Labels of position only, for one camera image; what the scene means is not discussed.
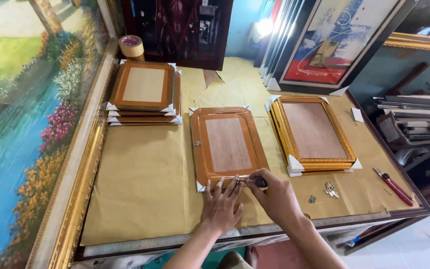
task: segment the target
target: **red utility knife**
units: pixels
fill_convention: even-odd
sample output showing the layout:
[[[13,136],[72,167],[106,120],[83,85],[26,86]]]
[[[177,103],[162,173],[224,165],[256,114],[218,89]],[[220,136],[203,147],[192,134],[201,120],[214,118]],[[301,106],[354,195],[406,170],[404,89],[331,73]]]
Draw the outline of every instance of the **red utility knife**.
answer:
[[[374,171],[384,180],[384,182],[403,200],[407,205],[412,206],[412,197],[407,194],[399,185],[391,179],[388,174],[381,172],[381,170],[374,168]]]

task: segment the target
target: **painted grass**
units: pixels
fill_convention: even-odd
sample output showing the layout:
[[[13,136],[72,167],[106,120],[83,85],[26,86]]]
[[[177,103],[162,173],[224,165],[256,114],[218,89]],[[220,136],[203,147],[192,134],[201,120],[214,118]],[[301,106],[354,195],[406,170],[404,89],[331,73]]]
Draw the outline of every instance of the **painted grass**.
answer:
[[[38,55],[40,46],[40,37],[0,37],[0,76],[19,74],[22,65]]]

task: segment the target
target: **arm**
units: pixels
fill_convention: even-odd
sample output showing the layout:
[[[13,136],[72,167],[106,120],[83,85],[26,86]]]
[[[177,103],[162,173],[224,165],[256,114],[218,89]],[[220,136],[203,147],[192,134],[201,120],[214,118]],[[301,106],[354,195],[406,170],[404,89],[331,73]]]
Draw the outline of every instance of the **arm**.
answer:
[[[163,269],[199,269],[212,249],[218,237],[233,228],[243,213],[243,204],[239,204],[234,212],[235,201],[238,198],[242,184],[238,184],[235,176],[222,194],[224,178],[218,181],[212,196],[210,180],[205,186],[204,208],[200,217],[200,226],[190,239],[183,245]]]
[[[303,215],[290,181],[279,180],[265,168],[255,171],[250,178],[264,178],[267,181],[266,191],[260,190],[253,183],[247,185],[268,217],[295,243],[310,268],[347,268],[319,235],[311,220]]]

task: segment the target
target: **masking tape roll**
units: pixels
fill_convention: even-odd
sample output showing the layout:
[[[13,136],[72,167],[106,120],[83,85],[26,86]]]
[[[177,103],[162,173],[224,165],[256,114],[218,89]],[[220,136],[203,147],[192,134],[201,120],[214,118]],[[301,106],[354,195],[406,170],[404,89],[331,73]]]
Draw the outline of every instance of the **masking tape roll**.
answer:
[[[139,57],[144,55],[142,39],[136,35],[124,35],[119,39],[122,54],[126,57]]]

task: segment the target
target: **foot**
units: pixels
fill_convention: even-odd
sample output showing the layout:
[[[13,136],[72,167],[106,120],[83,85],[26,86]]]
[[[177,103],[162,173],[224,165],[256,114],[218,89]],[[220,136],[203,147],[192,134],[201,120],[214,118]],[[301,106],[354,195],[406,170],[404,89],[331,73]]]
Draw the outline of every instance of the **foot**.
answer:
[[[245,248],[245,261],[254,269],[257,268],[258,256],[257,248],[250,246]]]

